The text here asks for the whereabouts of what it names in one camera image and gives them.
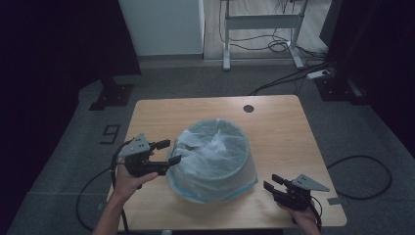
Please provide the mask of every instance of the power strip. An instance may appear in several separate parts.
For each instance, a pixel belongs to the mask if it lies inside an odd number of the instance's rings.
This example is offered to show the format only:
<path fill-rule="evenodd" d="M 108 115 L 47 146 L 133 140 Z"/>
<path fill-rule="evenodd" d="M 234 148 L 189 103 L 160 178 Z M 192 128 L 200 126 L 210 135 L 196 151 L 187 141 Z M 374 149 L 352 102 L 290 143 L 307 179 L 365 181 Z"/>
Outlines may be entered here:
<path fill-rule="evenodd" d="M 323 78 L 323 77 L 328 77 L 330 76 L 330 73 L 327 70 L 320 70 L 320 71 L 315 71 L 315 72 L 311 72 L 307 75 L 308 79 L 315 79 L 315 78 Z"/>

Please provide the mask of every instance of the white wall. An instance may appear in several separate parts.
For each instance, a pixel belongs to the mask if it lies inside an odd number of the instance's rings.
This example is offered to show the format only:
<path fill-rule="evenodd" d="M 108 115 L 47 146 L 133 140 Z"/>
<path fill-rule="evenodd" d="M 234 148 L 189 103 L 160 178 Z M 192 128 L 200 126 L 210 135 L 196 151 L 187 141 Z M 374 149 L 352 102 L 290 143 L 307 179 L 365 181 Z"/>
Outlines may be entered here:
<path fill-rule="evenodd" d="M 118 0 L 138 56 L 203 54 L 203 0 Z"/>

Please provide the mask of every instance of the table top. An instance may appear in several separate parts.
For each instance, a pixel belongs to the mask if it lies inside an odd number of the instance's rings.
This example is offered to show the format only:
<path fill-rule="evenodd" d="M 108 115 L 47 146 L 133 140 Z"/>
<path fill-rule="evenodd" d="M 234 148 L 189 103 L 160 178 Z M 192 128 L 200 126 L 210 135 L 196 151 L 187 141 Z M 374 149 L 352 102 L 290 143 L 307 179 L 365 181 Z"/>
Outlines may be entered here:
<path fill-rule="evenodd" d="M 254 111 L 245 112 L 246 105 Z M 191 124 L 209 118 L 231 120 L 247 134 L 258 183 L 232 201 L 197 204 L 175 194 L 166 177 L 160 176 L 143 185 L 125 204 L 130 229 L 293 227 L 289 214 L 262 187 L 266 180 L 285 190 L 271 180 L 273 173 L 289 180 L 303 173 L 330 188 L 330 192 L 311 191 L 323 207 L 323 226 L 346 224 L 342 206 L 328 202 L 338 196 L 297 96 L 142 100 L 136 104 L 126 140 L 144 133 L 149 142 L 174 141 Z M 152 161 L 165 161 L 167 152 L 168 148 L 156 151 Z"/>

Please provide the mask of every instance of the gray carpet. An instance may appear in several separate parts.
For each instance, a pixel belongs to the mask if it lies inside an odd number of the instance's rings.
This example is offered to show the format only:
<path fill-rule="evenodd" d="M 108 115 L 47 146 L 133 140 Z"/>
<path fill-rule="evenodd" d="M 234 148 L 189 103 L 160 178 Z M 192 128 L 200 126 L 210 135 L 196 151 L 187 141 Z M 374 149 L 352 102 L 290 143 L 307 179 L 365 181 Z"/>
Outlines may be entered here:
<path fill-rule="evenodd" d="M 119 76 L 117 83 L 133 83 L 127 107 L 88 111 L 101 92 L 95 82 L 79 92 L 79 105 L 54 154 L 45 165 L 9 230 L 9 234 L 89 234 L 76 219 L 75 202 L 89 179 L 110 165 L 112 154 L 126 134 L 138 100 L 245 96 L 258 86 L 296 71 L 294 66 L 145 69 L 140 76 Z M 392 172 L 392 187 L 383 195 L 357 201 L 342 197 L 347 216 L 344 227 L 324 227 L 324 234 L 411 234 L 415 221 L 415 161 L 369 106 L 348 102 L 323 102 L 311 80 L 284 83 L 258 95 L 293 94 L 300 88 L 300 101 L 326 165 L 352 155 L 368 155 Z M 107 125 L 119 125 L 112 136 L 103 135 Z M 354 160 L 330 170 L 338 190 L 367 196 L 387 184 L 385 171 L 376 163 Z M 106 173 L 85 191 L 80 214 L 94 226 L 105 205 L 111 185 Z M 161 234 L 159 231 L 146 234 Z M 300 234 L 287 229 L 284 234 Z"/>

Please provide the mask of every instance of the clear plastic bag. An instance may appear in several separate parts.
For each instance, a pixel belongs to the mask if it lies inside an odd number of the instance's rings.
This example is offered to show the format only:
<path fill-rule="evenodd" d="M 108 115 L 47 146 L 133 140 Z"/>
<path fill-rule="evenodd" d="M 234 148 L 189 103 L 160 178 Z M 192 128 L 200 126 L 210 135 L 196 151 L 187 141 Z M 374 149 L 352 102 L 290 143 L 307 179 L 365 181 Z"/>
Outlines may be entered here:
<path fill-rule="evenodd" d="M 226 119 L 199 121 L 175 140 L 167 158 L 182 156 L 167 172 L 170 188 L 197 203 L 231 200 L 257 183 L 245 133 Z"/>

